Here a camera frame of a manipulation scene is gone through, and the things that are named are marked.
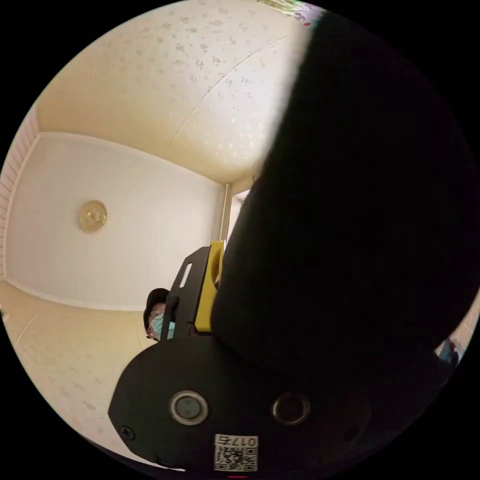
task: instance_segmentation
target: white slatted panel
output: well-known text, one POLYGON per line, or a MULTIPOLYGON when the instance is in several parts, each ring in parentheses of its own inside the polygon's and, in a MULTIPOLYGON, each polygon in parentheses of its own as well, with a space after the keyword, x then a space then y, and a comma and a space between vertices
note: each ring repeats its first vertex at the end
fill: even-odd
POLYGON ((450 338, 465 351, 469 346, 470 339, 474 334, 475 327, 480 317, 480 290, 476 294, 475 301, 473 302, 469 312, 465 318, 461 321, 460 325, 451 334, 450 338))
POLYGON ((37 107, 34 104, 13 139, 0 173, 0 281, 5 278, 5 237, 10 200, 22 165, 38 134, 37 107))

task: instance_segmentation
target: patterned wallpaper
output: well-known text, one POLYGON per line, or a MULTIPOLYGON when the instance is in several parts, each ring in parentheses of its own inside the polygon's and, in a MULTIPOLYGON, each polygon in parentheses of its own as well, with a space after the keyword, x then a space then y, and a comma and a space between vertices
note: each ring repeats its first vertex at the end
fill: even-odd
POLYGON ((64 67, 39 97, 40 129, 110 140, 230 183, 266 154, 310 35, 256 0, 152 10, 64 67))
POLYGON ((153 344, 141 312, 53 303, 0 281, 4 324, 16 354, 49 405, 70 427, 113 452, 131 453, 108 415, 127 363, 153 344))

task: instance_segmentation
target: black cover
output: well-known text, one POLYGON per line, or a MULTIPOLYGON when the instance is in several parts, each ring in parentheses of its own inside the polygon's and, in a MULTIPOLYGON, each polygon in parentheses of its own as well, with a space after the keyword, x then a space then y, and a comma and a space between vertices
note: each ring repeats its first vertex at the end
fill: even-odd
POLYGON ((480 176, 457 122, 405 58, 327 13, 227 244, 212 333, 293 377, 364 380, 432 352, 479 286, 480 176))

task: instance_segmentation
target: yellow plastic part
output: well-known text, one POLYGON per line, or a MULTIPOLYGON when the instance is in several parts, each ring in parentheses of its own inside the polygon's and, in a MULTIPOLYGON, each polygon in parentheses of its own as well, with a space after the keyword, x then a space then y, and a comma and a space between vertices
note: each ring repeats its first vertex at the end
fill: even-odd
POLYGON ((196 311, 195 328, 202 333, 210 332, 210 315, 214 304, 217 288, 215 283, 222 276, 225 242, 214 241, 210 246, 205 278, 201 289, 200 301, 196 311))

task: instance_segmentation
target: screw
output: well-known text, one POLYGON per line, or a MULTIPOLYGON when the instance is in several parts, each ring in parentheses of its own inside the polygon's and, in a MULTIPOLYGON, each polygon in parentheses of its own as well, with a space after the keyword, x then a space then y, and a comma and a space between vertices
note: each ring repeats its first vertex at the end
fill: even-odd
POLYGON ((346 442, 351 442, 360 432, 360 429, 354 425, 351 426, 350 428, 347 428, 345 430, 345 433, 343 434, 343 438, 345 439, 346 442))
POLYGON ((127 440, 134 440, 135 433, 129 426, 121 426, 120 427, 120 435, 127 440))

